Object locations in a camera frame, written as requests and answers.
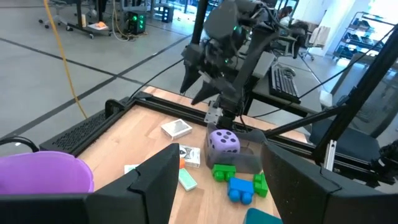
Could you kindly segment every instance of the white wall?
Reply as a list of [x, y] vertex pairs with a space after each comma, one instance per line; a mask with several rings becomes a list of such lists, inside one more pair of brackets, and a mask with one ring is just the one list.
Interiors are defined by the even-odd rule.
[[330, 28], [330, 32], [323, 49], [312, 48], [310, 52], [325, 56], [326, 52], [331, 46], [334, 39], [339, 39], [337, 32], [343, 27], [341, 23], [346, 19], [348, 13], [353, 8], [355, 0], [334, 0], [331, 6], [328, 8], [325, 16], [323, 16], [320, 26], [325, 26]]
[[338, 30], [335, 33], [335, 36], [331, 40], [331, 44], [327, 49], [328, 54], [332, 54], [335, 51], [336, 47], [339, 45], [340, 39], [345, 33], [346, 28], [349, 26], [351, 20], [355, 16], [355, 13], [366, 12], [369, 9], [370, 2], [371, 2], [370, 0], [355, 0], [352, 8], [348, 11], [345, 19], [343, 19], [342, 22], [340, 23], [340, 27], [338, 28]]
[[333, 1], [335, 0], [300, 0], [293, 18], [319, 24]]

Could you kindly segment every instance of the black cable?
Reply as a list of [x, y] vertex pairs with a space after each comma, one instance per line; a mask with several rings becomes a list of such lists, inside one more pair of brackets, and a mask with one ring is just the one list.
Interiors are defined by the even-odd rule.
[[242, 98], [241, 98], [242, 100], [242, 108], [241, 108], [241, 111], [240, 111], [240, 115], [239, 115], [239, 118], [241, 119], [241, 122], [242, 122], [242, 124], [243, 124], [243, 126], [244, 126], [244, 128], [245, 128], [245, 130], [246, 130], [246, 132], [248, 133], [249, 132], [249, 129], [248, 129], [248, 127], [246, 126], [246, 124], [245, 124], [245, 122], [243, 121], [243, 118], [242, 118], [242, 115], [243, 115], [243, 111], [244, 111], [244, 107], [245, 107], [245, 104], [244, 104], [244, 89], [242, 88]]
[[21, 136], [13, 136], [13, 137], [7, 137], [0, 139], [0, 146], [7, 144], [7, 143], [12, 143], [12, 142], [19, 142], [21, 144], [24, 144], [32, 150], [32, 152], [38, 152], [39, 148], [30, 140], [25, 137]]
[[163, 69], [162, 71], [160, 71], [158, 74], [154, 75], [152, 78], [150, 78], [148, 81], [146, 81], [144, 84], [142, 84], [129, 98], [128, 101], [130, 101], [134, 95], [144, 86], [146, 86], [150, 81], [154, 80], [156, 77], [158, 77], [160, 74], [166, 72], [167, 70], [169, 70], [170, 68], [174, 67], [176, 64], [182, 62], [182, 60], [184, 60], [184, 58], [181, 58], [180, 60], [178, 60], [178, 62], [173, 63], [172, 65], [168, 66], [167, 68]]
[[[336, 78], [338, 75], [342, 74], [343, 72], [345, 72], [347, 69], [351, 68], [356, 62], [360, 61], [363, 57], [365, 57], [365, 55], [367, 55], [370, 51], [372, 51], [374, 48], [376, 48], [377, 45], [379, 45], [382, 40], [384, 40], [395, 28], [397, 27], [397, 25], [395, 25], [381, 40], [379, 40], [376, 44], [373, 45], [373, 47], [371, 47], [366, 53], [363, 53], [358, 59], [356, 59], [353, 63], [350, 63], [349, 65], [347, 65], [346, 68], [344, 68], [342, 71], [340, 71], [339, 73], [337, 73], [336, 75], [333, 75], [332, 77], [328, 78], [327, 80], [325, 80], [324, 82], [319, 83], [319, 85], [313, 87], [311, 90], [307, 91], [306, 93], [304, 93], [302, 96], [299, 97], [299, 99], [303, 98], [304, 96], [307, 96], [309, 93], [311, 93], [313, 90], [316, 90], [318, 87], [324, 85], [325, 83], [327, 83], [328, 81]], [[260, 114], [257, 116], [253, 116], [253, 118], [258, 118], [261, 116], [267, 116], [270, 114], [273, 114], [275, 112], [284, 110], [286, 108], [288, 108], [290, 105], [292, 105], [293, 102], [290, 102], [289, 104], [286, 104], [285, 106], [283, 106], [282, 108], [279, 108], [277, 110], [265, 113], [265, 114]]]

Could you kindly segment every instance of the toy block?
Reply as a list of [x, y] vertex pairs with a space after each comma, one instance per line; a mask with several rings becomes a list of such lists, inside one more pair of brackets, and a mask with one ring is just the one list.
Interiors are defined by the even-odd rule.
[[180, 158], [180, 169], [185, 167], [185, 160]]
[[248, 180], [231, 177], [228, 182], [228, 197], [232, 202], [249, 205], [254, 194], [253, 183]]
[[214, 179], [217, 182], [229, 181], [231, 177], [235, 176], [235, 166], [215, 164], [211, 170]]
[[260, 197], [266, 197], [268, 193], [268, 185], [264, 173], [254, 174], [253, 176], [254, 191]]
[[246, 216], [244, 217], [243, 224], [255, 224], [255, 223], [266, 223], [266, 224], [282, 224], [280, 218], [273, 217], [263, 211], [255, 208], [249, 208]]
[[178, 181], [186, 191], [194, 189], [198, 184], [185, 168], [180, 169]]

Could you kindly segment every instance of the person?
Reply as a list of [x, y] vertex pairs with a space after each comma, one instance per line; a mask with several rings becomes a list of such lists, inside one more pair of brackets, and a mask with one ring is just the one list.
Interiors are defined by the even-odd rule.
[[278, 19], [279, 22], [283, 26], [288, 26], [290, 22], [290, 13], [293, 12], [293, 7], [292, 6], [286, 6], [283, 9], [281, 9], [278, 13]]

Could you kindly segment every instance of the purple die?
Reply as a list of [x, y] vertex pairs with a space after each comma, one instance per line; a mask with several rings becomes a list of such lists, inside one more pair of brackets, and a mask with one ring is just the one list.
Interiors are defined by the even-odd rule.
[[232, 131], [225, 129], [210, 133], [208, 141], [209, 147], [220, 152], [239, 153], [241, 148], [238, 137]]

